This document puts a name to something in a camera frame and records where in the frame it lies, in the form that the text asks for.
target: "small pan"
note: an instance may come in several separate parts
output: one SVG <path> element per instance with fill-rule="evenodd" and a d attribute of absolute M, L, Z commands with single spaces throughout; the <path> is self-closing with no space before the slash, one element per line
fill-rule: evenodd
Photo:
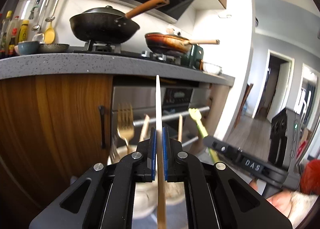
<path fill-rule="evenodd" d="M 189 40 L 181 36 L 161 33 L 148 33 L 145 38 L 152 52 L 175 57 L 186 55 L 193 44 L 220 44 L 219 40 Z"/>
<path fill-rule="evenodd" d="M 40 44 L 38 53 L 63 53 L 68 48 L 68 44 Z"/>

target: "kitchen countertop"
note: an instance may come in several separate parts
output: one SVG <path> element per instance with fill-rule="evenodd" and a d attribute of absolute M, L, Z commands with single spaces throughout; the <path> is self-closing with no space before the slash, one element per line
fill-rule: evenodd
<path fill-rule="evenodd" d="M 88 53 L 46 53 L 0 60 L 0 80 L 44 74 L 125 74 L 156 76 L 233 86 L 234 77 L 146 59 Z"/>

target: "metal bowl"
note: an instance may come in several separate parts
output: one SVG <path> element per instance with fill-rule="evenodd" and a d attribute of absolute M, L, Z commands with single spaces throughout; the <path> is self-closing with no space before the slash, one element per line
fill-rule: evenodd
<path fill-rule="evenodd" d="M 207 62 L 203 62 L 203 71 L 216 75 L 222 74 L 222 68 L 220 66 Z"/>
<path fill-rule="evenodd" d="M 68 44 L 40 44 L 38 53 L 62 53 L 68 50 Z"/>

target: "frying pan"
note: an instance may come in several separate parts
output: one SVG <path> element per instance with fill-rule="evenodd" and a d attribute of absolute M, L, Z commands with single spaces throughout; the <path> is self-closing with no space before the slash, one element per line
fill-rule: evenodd
<path fill-rule="evenodd" d="M 186 55 L 193 44 L 220 44 L 219 40 L 189 40 L 181 36 L 162 33 L 148 33 L 145 38 L 152 52 L 175 57 Z"/>
<path fill-rule="evenodd" d="M 73 34 L 81 41 L 121 44 L 140 28 L 131 20 L 133 17 L 169 3 L 169 0 L 149 0 L 126 14 L 111 6 L 93 8 L 71 17 L 70 25 Z"/>

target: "doorway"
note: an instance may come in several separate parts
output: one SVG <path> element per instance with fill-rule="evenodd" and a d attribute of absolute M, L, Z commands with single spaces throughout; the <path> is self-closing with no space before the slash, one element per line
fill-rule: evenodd
<path fill-rule="evenodd" d="M 267 119 L 270 123 L 285 108 L 290 92 L 294 59 L 268 51 L 264 82 L 252 118 Z"/>

